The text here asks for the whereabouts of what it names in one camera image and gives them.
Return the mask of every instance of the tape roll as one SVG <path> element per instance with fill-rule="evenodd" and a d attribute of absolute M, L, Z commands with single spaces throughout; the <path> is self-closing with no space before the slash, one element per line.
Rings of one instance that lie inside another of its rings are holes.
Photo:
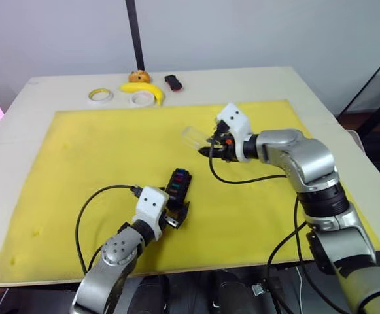
<path fill-rule="evenodd" d="M 150 107 L 155 104 L 155 95 L 146 90 L 139 90 L 130 95 L 129 103 L 133 107 Z"/>
<path fill-rule="evenodd" d="M 94 99 L 94 96 L 99 93 L 104 93 L 106 96 L 102 99 Z M 114 97 L 114 94 L 112 91 L 110 91 L 108 88 L 97 88 L 96 90 L 92 90 L 88 94 L 88 101 L 91 105 L 100 105 L 102 103 L 106 103 L 110 101 Z"/>

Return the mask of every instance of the yellow foam mat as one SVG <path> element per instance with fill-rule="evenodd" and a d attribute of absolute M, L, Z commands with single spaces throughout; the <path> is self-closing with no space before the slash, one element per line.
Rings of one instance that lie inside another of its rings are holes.
<path fill-rule="evenodd" d="M 240 107 L 255 132 L 298 128 L 309 136 L 287 101 L 243 103 Z M 162 238 L 145 249 L 134 274 L 266 263 L 276 244 L 293 230 L 296 195 L 288 181 L 224 184 L 211 175 L 208 159 L 181 140 L 181 131 L 188 125 L 212 134 L 214 117 L 222 108 L 57 112 L 2 246 L 0 283 L 82 278 L 74 231 L 87 198 L 111 184 L 165 186 L 176 167 L 193 174 L 187 219 L 179 230 L 167 227 Z M 214 164 L 229 180 L 283 173 L 258 161 L 229 164 L 215 160 Z M 124 222 L 131 222 L 136 203 L 129 190 L 117 189 L 102 193 L 88 206 L 80 225 L 87 264 L 107 238 Z M 360 216 L 373 243 L 380 246 Z M 306 231 L 301 234 L 302 248 L 305 258 L 310 258 Z M 293 240 L 275 257 L 276 262 L 296 259 Z"/>

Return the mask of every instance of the white table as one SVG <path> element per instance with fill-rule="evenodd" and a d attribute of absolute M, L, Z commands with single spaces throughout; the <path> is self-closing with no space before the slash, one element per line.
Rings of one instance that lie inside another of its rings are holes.
<path fill-rule="evenodd" d="M 165 85 L 168 74 L 151 73 L 153 83 L 165 91 L 164 106 L 289 100 L 313 137 L 333 152 L 342 181 L 380 239 L 380 173 L 293 68 L 175 72 L 184 86 L 180 92 L 172 92 Z M 114 99 L 102 108 L 130 107 L 129 94 L 118 90 L 127 79 L 128 74 L 113 74 L 35 77 L 28 81 L 0 122 L 0 248 L 54 112 L 95 109 L 88 104 L 87 95 L 99 87 L 114 92 Z"/>

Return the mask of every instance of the banana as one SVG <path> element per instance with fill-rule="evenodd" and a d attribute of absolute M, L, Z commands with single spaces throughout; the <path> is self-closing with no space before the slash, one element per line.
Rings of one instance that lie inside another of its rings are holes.
<path fill-rule="evenodd" d="M 139 90 L 147 90 L 155 95 L 156 102 L 159 106 L 162 105 L 164 101 L 164 93 L 162 90 L 157 87 L 157 85 L 153 85 L 151 83 L 125 83 L 120 86 L 120 90 L 126 93 L 134 93 Z"/>

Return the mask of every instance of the black pole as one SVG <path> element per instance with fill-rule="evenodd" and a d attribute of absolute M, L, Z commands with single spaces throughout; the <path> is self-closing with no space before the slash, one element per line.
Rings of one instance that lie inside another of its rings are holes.
<path fill-rule="evenodd" d="M 138 70 L 145 70 L 143 63 L 142 44 L 140 42 L 139 25 L 137 24 L 135 0 L 126 0 L 127 14 L 129 16 L 131 39 L 135 49 L 136 64 Z"/>
<path fill-rule="evenodd" d="M 365 83 L 364 86 L 360 89 L 360 91 L 354 96 L 354 98 L 352 98 L 352 100 L 349 102 L 349 104 L 336 117 L 338 120 L 345 113 L 345 111 L 347 111 L 348 108 L 354 103 L 354 101 L 357 99 L 357 97 L 362 93 L 362 91 L 367 87 L 367 85 L 374 79 L 374 77 L 378 74 L 379 71 L 380 71 L 380 66 L 377 68 L 375 73 L 373 73 L 373 75 L 368 79 L 367 83 Z"/>
<path fill-rule="evenodd" d="M 361 138 L 369 134 L 380 123 L 380 108 L 378 108 L 362 125 L 357 129 Z"/>

